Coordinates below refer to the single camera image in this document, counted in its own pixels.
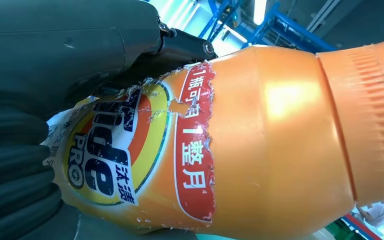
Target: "bottle cap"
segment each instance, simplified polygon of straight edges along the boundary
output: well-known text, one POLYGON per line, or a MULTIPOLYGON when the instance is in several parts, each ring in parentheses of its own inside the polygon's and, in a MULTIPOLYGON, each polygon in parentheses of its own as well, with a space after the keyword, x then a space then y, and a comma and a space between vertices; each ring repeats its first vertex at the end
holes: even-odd
POLYGON ((384 200, 384 43, 319 53, 342 129, 354 198, 384 200))

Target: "orange swirl logo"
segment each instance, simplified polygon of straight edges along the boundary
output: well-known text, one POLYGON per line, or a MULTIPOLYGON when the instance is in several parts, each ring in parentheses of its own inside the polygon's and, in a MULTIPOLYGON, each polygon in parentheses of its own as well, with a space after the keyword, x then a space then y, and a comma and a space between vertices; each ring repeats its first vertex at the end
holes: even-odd
POLYGON ((161 83, 148 84, 123 100, 96 103, 78 121, 62 163, 76 193, 98 205, 138 205, 170 130, 169 92, 161 83))

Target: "gray surface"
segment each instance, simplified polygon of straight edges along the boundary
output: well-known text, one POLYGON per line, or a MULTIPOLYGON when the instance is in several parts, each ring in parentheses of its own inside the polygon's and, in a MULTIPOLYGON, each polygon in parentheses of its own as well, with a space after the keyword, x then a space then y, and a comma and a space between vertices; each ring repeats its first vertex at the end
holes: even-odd
POLYGON ((313 33, 320 38, 323 38, 362 1, 363 0, 340 1, 330 13, 328 18, 324 20, 324 24, 318 26, 318 28, 313 33))
POLYGON ((165 229, 145 235, 130 232, 97 217, 80 213, 64 204, 46 224, 20 240, 196 240, 191 231, 165 229))
POLYGON ((0 92, 53 115, 158 45, 157 16, 139 0, 0 0, 0 92))
POLYGON ((384 1, 363 0, 323 39, 333 46, 341 42, 343 49, 383 42, 384 1))

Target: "red label banner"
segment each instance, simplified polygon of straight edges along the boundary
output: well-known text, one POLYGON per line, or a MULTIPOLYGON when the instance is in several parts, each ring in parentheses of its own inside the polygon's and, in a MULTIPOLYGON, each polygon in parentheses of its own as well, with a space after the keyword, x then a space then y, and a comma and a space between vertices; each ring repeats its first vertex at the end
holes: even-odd
POLYGON ((179 101, 189 105, 185 115, 176 117, 174 179, 179 205, 185 214, 201 222, 211 222, 216 210, 214 160, 207 133, 212 115, 215 74, 208 62, 189 69, 179 101))

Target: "detergent bottle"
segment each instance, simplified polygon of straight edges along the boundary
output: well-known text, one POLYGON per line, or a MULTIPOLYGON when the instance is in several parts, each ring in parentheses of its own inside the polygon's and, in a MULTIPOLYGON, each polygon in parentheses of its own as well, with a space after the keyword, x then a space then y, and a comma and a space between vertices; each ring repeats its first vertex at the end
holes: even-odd
POLYGON ((52 129, 45 162, 85 213, 139 232, 307 235, 384 200, 384 43, 251 46, 75 107, 52 129))

